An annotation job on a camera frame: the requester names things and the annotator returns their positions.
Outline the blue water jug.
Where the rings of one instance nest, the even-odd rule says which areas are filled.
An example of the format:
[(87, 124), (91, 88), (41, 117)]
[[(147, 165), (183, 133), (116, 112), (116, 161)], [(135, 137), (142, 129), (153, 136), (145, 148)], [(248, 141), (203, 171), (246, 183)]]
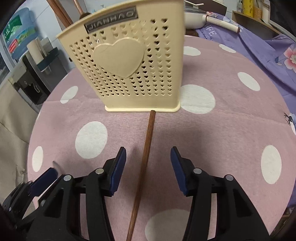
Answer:
[(28, 50), (27, 45), (38, 37), (29, 8), (16, 11), (3, 30), (6, 47), (11, 58), (19, 60)]

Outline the water dispenser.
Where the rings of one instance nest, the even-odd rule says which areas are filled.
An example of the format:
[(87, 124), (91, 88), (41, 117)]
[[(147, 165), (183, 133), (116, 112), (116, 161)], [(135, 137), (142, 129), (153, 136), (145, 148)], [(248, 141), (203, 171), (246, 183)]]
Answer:
[(62, 51), (53, 47), (48, 38), (41, 40), (41, 46), (51, 57), (51, 62), (41, 71), (30, 52), (25, 52), (12, 71), (10, 83), (21, 97), (38, 112), (58, 83), (67, 75), (61, 62)]

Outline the beige perforated utensil holder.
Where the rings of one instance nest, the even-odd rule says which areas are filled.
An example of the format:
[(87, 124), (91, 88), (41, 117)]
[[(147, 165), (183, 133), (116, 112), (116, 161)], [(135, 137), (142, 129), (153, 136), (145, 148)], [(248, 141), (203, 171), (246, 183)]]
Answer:
[(124, 1), (63, 30), (58, 40), (107, 111), (180, 109), (182, 1)]

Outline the beige cloth cover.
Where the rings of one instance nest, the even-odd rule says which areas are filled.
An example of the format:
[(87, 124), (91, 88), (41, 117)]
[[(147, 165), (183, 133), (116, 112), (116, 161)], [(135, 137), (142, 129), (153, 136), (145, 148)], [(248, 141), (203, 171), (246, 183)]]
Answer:
[(1, 84), (1, 203), (28, 181), (28, 149), (39, 114), (6, 80)]

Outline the brown wooden chopstick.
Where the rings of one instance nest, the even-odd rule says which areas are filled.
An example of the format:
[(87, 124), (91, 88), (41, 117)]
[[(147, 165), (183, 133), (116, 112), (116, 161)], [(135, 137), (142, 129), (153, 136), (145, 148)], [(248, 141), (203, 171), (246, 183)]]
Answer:
[(66, 10), (63, 8), (59, 0), (47, 0), (47, 2), (54, 11), (55, 15), (64, 25), (64, 27), (67, 28), (73, 24), (73, 21), (71, 20), (70, 16), (67, 14)]
[(82, 9), (81, 5), (79, 4), (79, 1), (78, 1), (78, 0), (73, 0), (73, 2), (74, 2), (74, 5), (75, 5), (75, 7), (76, 7), (78, 13), (80, 14), (79, 19), (82, 19), (82, 18), (84, 18), (84, 17), (90, 15), (89, 12), (85, 12), (85, 11), (83, 11), (83, 9)]

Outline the white pan with lid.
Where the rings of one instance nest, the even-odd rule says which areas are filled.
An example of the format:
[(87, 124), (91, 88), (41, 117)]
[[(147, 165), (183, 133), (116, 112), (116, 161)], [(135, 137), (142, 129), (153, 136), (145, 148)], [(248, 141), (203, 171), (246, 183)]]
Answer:
[(201, 29), (206, 24), (214, 24), (219, 27), (228, 29), (234, 33), (240, 32), (240, 27), (231, 23), (211, 17), (206, 11), (195, 8), (184, 8), (185, 27), (188, 30)]

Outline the pink polka dot tablecloth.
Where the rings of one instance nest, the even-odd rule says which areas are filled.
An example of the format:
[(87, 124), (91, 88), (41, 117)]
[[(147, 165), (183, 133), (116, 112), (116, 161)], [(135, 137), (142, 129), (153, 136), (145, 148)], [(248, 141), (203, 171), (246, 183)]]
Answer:
[[(181, 240), (191, 198), (185, 197), (170, 150), (210, 175), (235, 177), (272, 232), (295, 183), (295, 129), (281, 94), (255, 64), (218, 43), (186, 37), (181, 108), (157, 113), (133, 240)], [(125, 240), (144, 150), (148, 113), (111, 113), (73, 69), (43, 104), (31, 135), (28, 175), (57, 163), (85, 176), (125, 147), (119, 188), (106, 205), (116, 240)]]

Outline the purple floral cloth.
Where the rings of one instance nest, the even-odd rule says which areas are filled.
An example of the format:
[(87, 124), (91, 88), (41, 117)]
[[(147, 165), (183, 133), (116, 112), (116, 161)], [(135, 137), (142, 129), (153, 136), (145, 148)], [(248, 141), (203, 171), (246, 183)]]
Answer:
[(263, 40), (226, 16), (213, 16), (240, 27), (240, 33), (206, 24), (196, 30), (198, 36), (223, 44), (257, 65), (279, 90), (290, 112), (295, 113), (295, 42), (283, 34)]

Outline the yellow wrap roll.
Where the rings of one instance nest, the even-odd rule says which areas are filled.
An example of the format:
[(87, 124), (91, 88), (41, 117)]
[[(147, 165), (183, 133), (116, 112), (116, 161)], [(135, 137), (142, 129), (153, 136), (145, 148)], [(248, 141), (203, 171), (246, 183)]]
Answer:
[(253, 18), (254, 0), (243, 0), (242, 6), (243, 6), (243, 13)]

